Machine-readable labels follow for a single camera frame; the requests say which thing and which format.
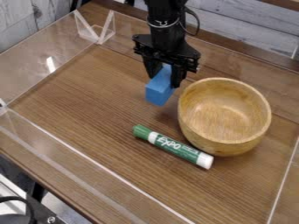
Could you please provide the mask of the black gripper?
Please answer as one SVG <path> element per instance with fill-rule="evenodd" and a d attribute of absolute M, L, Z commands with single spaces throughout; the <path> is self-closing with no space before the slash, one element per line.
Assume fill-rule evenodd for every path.
<path fill-rule="evenodd" d="M 149 77 L 153 79 L 163 68 L 163 63 L 173 65 L 171 84 L 173 88 L 181 86 L 186 79 L 187 71 L 197 72 L 199 66 L 201 52 L 183 40 L 178 45 L 162 43 L 157 45 L 151 34 L 135 34 L 134 51 L 143 58 Z"/>

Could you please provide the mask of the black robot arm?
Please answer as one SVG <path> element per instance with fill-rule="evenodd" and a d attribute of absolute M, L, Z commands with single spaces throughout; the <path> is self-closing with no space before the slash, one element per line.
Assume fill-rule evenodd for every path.
<path fill-rule="evenodd" d="M 186 14 L 201 22 L 197 13 L 186 6 L 189 0 L 145 0 L 151 33 L 135 34 L 135 53 L 143 58 L 145 68 L 153 79 L 163 68 L 171 66 L 171 88 L 178 88 L 189 72 L 197 72 L 201 52 L 186 41 L 186 34 L 195 36 L 186 27 Z"/>

